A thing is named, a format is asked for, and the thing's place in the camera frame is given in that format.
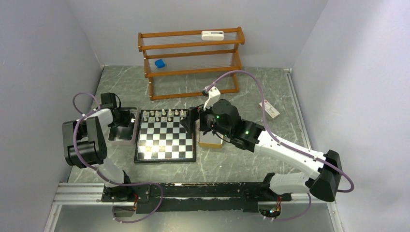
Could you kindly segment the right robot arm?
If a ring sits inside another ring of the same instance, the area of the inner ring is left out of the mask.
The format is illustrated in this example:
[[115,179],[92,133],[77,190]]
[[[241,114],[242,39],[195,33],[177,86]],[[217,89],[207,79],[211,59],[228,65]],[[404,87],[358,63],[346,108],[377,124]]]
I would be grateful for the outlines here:
[[191,107],[180,124],[186,132],[199,130],[221,134],[236,148],[269,155],[290,164],[299,173],[267,174],[268,183],[262,185],[261,195],[266,200],[287,193],[310,193],[315,198],[333,202],[342,177],[340,155],[333,150],[326,153],[309,150],[275,135],[257,123],[242,119],[238,109],[227,100],[217,101],[205,109],[203,105]]

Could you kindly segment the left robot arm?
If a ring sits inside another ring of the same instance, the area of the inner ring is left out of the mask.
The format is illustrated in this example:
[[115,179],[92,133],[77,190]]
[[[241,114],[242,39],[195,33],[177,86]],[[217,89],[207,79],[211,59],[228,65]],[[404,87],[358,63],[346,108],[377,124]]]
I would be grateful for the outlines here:
[[115,93],[101,94],[97,108],[81,119],[64,122],[62,136],[68,165],[90,168],[104,182],[104,193],[127,201],[134,194],[127,174],[107,156],[107,142],[132,145],[136,139],[136,109],[121,106]]

